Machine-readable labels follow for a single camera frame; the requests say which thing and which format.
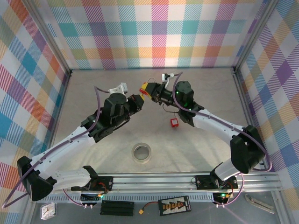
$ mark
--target gray floor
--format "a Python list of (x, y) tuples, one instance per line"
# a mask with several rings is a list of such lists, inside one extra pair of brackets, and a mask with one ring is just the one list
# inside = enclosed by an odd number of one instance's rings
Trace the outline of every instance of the gray floor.
[[(250, 193), (250, 196), (273, 205), (270, 192)], [(138, 211), (144, 203), (135, 203), (133, 217), (100, 215), (100, 204), (92, 210), (84, 209), (72, 203), (59, 203), (57, 216), (43, 221), (40, 219), (40, 206), (36, 205), (32, 224), (279, 224), (277, 214), (270, 214), (250, 205), (244, 193), (237, 201), (226, 208), (216, 208), (212, 203), (191, 203), (191, 212), (161, 217), (156, 204), (148, 206), (140, 215)]]
[[(162, 73), (180, 71), (184, 72), (180, 80), (191, 83), (198, 104), (223, 119), (246, 125), (230, 69), (80, 70), (74, 71), (71, 77), (55, 142), (65, 138), (94, 113), (97, 108), (94, 85), (107, 90), (126, 82), (128, 94), (138, 94), (149, 77), (161, 82)], [(107, 94), (101, 94), (102, 102), (106, 97)], [(146, 98), (142, 111), (133, 115), (128, 124), (93, 147), (82, 149), (82, 153), (66, 161), (60, 169), (91, 165), (99, 173), (210, 171), (230, 158), (228, 145), (213, 133), (182, 121), (178, 128), (171, 128), (173, 117), (173, 113), (166, 113)], [(147, 143), (152, 149), (151, 160), (142, 165), (131, 157), (132, 147), (139, 142)]]

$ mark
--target plaid wallpaper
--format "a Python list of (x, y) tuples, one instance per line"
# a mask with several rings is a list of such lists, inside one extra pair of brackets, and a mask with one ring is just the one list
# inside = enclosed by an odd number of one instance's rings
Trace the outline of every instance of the plaid wallpaper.
[(280, 0), (242, 69), (243, 88), (299, 223), (299, 0)]
[[(1, 0), (0, 204), (19, 179), (16, 161), (46, 149), (65, 81), (21, 0)], [(21, 185), (13, 198), (24, 192)], [(20, 206), (0, 209), (0, 224), (15, 224)]]
[(230, 67), (236, 63), (266, 1), (35, 3), (71, 68), (120, 69)]

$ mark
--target small red block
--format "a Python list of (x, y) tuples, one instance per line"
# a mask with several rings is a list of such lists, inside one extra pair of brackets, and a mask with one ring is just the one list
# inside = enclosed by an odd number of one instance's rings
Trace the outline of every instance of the small red block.
[(171, 123), (171, 127), (178, 127), (178, 119), (177, 118), (170, 119), (170, 123)]

